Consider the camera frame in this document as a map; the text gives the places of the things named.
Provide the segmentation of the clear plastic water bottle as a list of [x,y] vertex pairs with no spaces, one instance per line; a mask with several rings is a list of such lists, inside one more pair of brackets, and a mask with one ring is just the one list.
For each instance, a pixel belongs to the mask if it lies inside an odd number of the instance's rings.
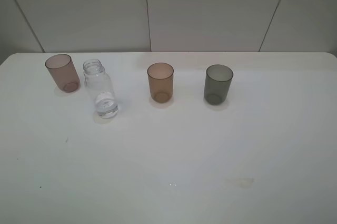
[[98,116],[110,119],[117,115],[118,105],[110,76],[100,60],[90,59],[83,63],[84,85],[93,101]]

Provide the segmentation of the translucent orange plastic cup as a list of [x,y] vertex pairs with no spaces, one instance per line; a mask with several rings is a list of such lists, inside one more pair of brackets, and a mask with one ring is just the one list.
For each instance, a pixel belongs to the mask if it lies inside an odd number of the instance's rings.
[[166,103],[173,96],[174,69],[167,63],[154,63],[147,69],[151,98]]

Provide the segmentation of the translucent grey plastic cup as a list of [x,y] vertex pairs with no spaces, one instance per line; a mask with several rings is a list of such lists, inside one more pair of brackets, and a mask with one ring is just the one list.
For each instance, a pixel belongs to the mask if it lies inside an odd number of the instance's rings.
[[206,69],[204,98],[208,104],[220,105],[226,100],[233,76],[225,65],[214,64]]

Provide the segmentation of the translucent pink plastic cup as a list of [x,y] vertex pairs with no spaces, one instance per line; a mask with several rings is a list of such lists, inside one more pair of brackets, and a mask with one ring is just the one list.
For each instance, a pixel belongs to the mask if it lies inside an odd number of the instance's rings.
[[45,66],[61,91],[71,93],[80,87],[80,79],[69,55],[53,55],[46,60]]

